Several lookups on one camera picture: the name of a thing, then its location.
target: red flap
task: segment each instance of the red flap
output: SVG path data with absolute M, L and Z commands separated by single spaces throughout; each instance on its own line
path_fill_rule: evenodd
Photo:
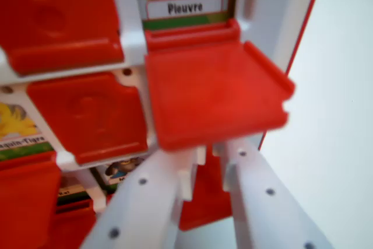
M 0 163 L 0 248 L 39 248 L 47 243 L 60 170 L 55 152 Z
M 123 61 L 114 0 L 1 0 L 1 8 L 0 45 L 20 75 Z
M 226 24 L 148 32 L 146 70 L 153 118 L 165 150 L 277 128 L 294 84 Z
M 112 73 L 34 82 L 27 93 L 80 164 L 147 150 L 139 92 Z
M 51 231 L 50 248 L 78 249 L 95 222 L 96 214 L 91 200 L 58 207 Z

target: red plastic flap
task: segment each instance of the red plastic flap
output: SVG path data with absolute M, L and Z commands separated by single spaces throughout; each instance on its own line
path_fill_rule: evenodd
M 150 99 L 163 149 L 211 144 L 285 124 L 282 102 L 294 84 L 239 37 L 234 20 L 147 33 Z
M 58 207 L 53 220 L 50 248 L 78 249 L 95 222 L 96 214 L 91 200 Z
M 1 0 L 0 45 L 20 75 L 123 60 L 114 0 Z
M 36 82 L 27 93 L 78 163 L 147 150 L 138 90 L 112 73 Z
M 206 164 L 198 166 L 193 200 L 182 206 L 179 228 L 191 230 L 232 215 L 229 192 L 222 189 L 219 157 L 207 149 Z
M 55 152 L 0 162 L 0 248 L 46 245 L 60 178 Z

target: screw hole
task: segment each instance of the screw hole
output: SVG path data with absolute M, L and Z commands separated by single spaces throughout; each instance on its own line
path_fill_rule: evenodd
M 109 232 L 110 239 L 116 239 L 120 234 L 120 231 L 117 227 L 113 227 Z
M 145 178 L 141 178 L 140 180 L 139 180 L 139 184 L 140 185 L 145 185 L 147 183 L 147 179 L 145 179 Z
M 314 246 L 314 244 L 312 242 L 306 242 L 304 244 L 304 248 L 305 249 L 316 249 L 316 246 Z
M 131 70 L 131 68 L 125 68 L 125 69 L 123 69 L 123 74 L 124 74 L 125 76 L 131 76 L 131 75 L 132 75 L 132 70 Z
M 246 156 L 246 151 L 244 151 L 244 150 L 238 150 L 238 154 L 240 155 L 240 156 L 242 156 L 242 157 L 244 157 L 244 156 Z
M 266 189 L 266 193 L 268 195 L 275 195 L 276 192 L 274 191 L 274 189 L 268 188 L 268 189 Z
M 13 89 L 9 86 L 3 86 L 3 87 L 1 87 L 1 92 L 9 94 L 9 93 L 13 93 Z

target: yellow animal illustration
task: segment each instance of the yellow animal illustration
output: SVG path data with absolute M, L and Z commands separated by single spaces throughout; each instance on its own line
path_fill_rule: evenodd
M 38 133 L 34 122 L 19 105 L 0 103 L 0 139 L 9 134 L 32 135 Z

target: white background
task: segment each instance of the white background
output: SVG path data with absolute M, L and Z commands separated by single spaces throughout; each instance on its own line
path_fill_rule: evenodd
M 262 146 L 336 249 L 373 249 L 372 52 L 373 0 L 316 0 L 290 72 L 290 120 Z M 232 220 L 180 233 L 176 248 L 235 248 Z

